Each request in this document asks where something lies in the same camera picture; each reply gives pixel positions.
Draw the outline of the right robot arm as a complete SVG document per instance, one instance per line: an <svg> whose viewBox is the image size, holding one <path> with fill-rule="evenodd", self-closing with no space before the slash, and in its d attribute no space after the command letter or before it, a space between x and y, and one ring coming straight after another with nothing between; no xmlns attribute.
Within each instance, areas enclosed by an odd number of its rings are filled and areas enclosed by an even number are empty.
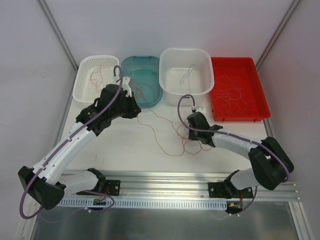
<svg viewBox="0 0 320 240"><path fill-rule="evenodd" d="M295 169L284 149L273 137L254 140L226 132L220 125L210 126L201 112L189 115L187 122L190 140L231 151L249 160L251 168L236 170L223 181L224 191L229 197L234 198L249 187L262 186L272 191L286 182Z"/></svg>

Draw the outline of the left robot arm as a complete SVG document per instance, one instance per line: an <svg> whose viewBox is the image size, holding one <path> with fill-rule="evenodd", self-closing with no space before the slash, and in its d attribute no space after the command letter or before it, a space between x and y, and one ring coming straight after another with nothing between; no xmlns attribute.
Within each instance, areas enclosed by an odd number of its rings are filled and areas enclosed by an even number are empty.
<svg viewBox="0 0 320 240"><path fill-rule="evenodd" d="M141 112L128 83L108 84L93 104L84 108L75 119L69 133L40 162L33 167L23 166L18 177L23 196L30 195L42 208L50 210L64 196L91 191L104 192L105 176L95 168L62 176L78 153L96 139L117 118L133 119Z"/></svg>

